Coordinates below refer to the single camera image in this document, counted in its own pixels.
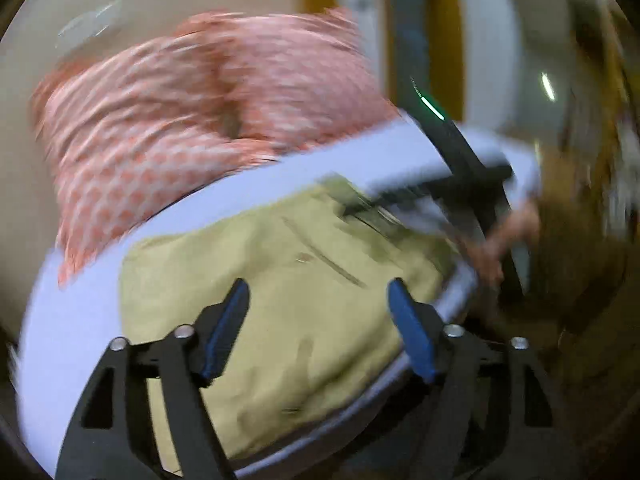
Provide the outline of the person's right hand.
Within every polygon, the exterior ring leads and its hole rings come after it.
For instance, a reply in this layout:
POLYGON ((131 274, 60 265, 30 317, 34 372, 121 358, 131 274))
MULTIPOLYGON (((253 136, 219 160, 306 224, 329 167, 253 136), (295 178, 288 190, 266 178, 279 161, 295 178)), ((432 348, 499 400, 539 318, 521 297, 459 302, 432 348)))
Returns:
POLYGON ((499 285, 503 280, 502 258, 518 244, 535 245, 540 226, 538 204, 529 200, 494 226, 484 242, 465 242, 466 256, 480 279, 490 286, 499 285))

